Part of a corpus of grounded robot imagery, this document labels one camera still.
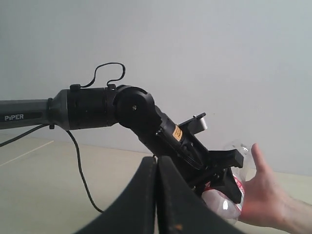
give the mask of hand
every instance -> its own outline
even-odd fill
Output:
[[[281,229],[289,196],[277,184],[257,144],[252,146],[256,174],[245,182],[245,199],[239,220],[251,225]]]

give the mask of finger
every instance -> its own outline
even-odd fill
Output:
[[[264,159],[264,156],[259,148],[259,145],[257,143],[253,144],[252,146],[252,155],[255,167],[258,170],[265,170],[268,166]]]

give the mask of floor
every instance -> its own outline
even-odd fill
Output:
[[[12,136],[0,135],[0,142]],[[95,203],[106,209],[122,192],[146,154],[80,145]],[[312,203],[312,177],[277,174],[293,196]],[[68,234],[94,219],[72,143],[23,138],[0,148],[0,233]],[[246,233],[283,233],[238,222]]]

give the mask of plastic bottle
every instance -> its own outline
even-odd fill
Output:
[[[243,168],[232,167],[234,179],[242,193],[241,202],[239,204],[233,203],[222,192],[210,188],[210,183],[206,184],[205,191],[203,192],[201,198],[205,201],[210,210],[214,211],[217,215],[229,223],[235,224],[240,216],[244,203],[245,191],[243,183],[246,181],[246,174],[248,172],[248,164],[251,159],[251,153],[248,147],[240,143],[239,140],[235,140],[224,147],[224,150],[231,149],[237,149],[244,156]]]

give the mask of wire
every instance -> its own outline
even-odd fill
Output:
[[[122,63],[119,63],[119,62],[108,62],[108,63],[105,63],[105,64],[101,64],[99,66],[96,67],[95,71],[94,71],[94,75],[93,75],[93,79],[91,80],[90,83],[88,83],[87,85],[84,85],[84,86],[81,86],[81,88],[88,88],[90,87],[91,85],[94,84],[94,82],[96,81],[96,75],[97,75],[97,70],[101,67],[104,67],[106,65],[111,65],[111,64],[118,64],[120,66],[122,66],[122,74],[121,74],[121,77],[118,78],[118,79],[111,79],[109,80],[107,83],[106,83],[106,86],[109,85],[109,83],[113,82],[113,81],[119,81],[119,80],[122,80],[126,74],[126,67],[125,65],[123,65]]]
[[[27,135],[33,133],[34,131],[36,131],[36,130],[38,130],[38,129],[40,129],[40,128],[44,128],[44,127],[46,127],[46,126],[49,126],[49,124],[42,124],[42,125],[39,125],[39,126],[33,128],[33,129],[31,129],[31,130],[29,130],[29,131],[27,131],[27,132],[25,132],[25,133],[23,133],[23,134],[21,134],[21,135],[15,137],[15,138],[12,138],[12,139],[10,139],[10,140],[7,140],[7,141],[1,143],[1,144],[0,144],[0,147],[5,146],[5,145],[7,145],[7,144],[10,144],[10,143],[12,143],[12,142],[14,142],[14,141],[16,141],[16,140],[19,140],[19,139],[21,139],[22,137],[25,137],[25,136],[27,136]],[[99,211],[100,213],[103,213],[103,210],[101,210],[99,207],[97,207],[96,204],[94,203],[94,201],[93,201],[93,199],[92,199],[92,197],[91,197],[91,194],[90,194],[90,191],[89,191],[87,182],[86,182],[86,180],[85,180],[85,178],[84,178],[84,175],[83,175],[83,172],[82,172],[81,158],[80,158],[80,149],[79,149],[78,143],[77,143],[75,137],[73,136],[73,134],[72,134],[70,131],[66,131],[66,132],[67,132],[67,134],[70,136],[70,138],[71,138],[71,139],[73,140],[73,142],[74,142],[74,145],[75,145],[75,148],[76,148],[76,152],[77,152],[77,160],[78,160],[79,174],[80,174],[80,176],[81,176],[81,179],[82,179],[84,188],[85,188],[85,190],[86,190],[86,192],[87,192],[87,195],[88,195],[88,197],[89,197],[89,200],[90,200],[91,204],[93,205],[93,207],[94,207],[97,211]]]
[[[94,203],[93,199],[92,199],[92,196],[90,194],[90,191],[89,191],[89,188],[88,188],[88,185],[87,185],[87,182],[86,182],[86,179],[84,178],[84,175],[83,175],[83,172],[82,172],[82,166],[81,166],[81,158],[80,158],[80,149],[79,149],[79,146],[78,146],[78,143],[75,139],[75,137],[73,136],[73,134],[70,132],[70,131],[66,131],[67,134],[70,136],[70,138],[73,140],[74,142],[74,145],[75,145],[75,148],[76,148],[76,151],[77,151],[77,160],[78,160],[78,169],[79,169],[79,173],[80,173],[80,176],[81,176],[81,179],[82,179],[82,182],[83,182],[83,185],[84,185],[84,188],[87,192],[87,195],[89,197],[89,200],[91,202],[91,204],[93,205],[93,207],[100,213],[103,213],[103,210],[101,210],[99,207],[96,206],[96,204]]]
[[[12,143],[12,142],[14,142],[14,141],[17,141],[17,140],[19,140],[19,139],[21,139],[21,138],[23,138],[23,137],[25,137],[25,136],[27,136],[27,135],[33,133],[34,131],[36,131],[36,130],[38,130],[38,129],[40,129],[40,128],[44,128],[44,127],[46,127],[46,126],[49,126],[49,124],[42,124],[42,125],[39,125],[39,126],[33,128],[33,129],[31,129],[31,130],[29,130],[29,131],[27,131],[27,132],[25,132],[25,133],[23,133],[23,134],[21,134],[21,135],[15,137],[15,138],[12,138],[12,139],[10,139],[10,140],[7,140],[7,141],[1,143],[1,144],[0,144],[0,147],[5,146],[5,145],[7,145],[7,144],[10,144],[10,143]]]

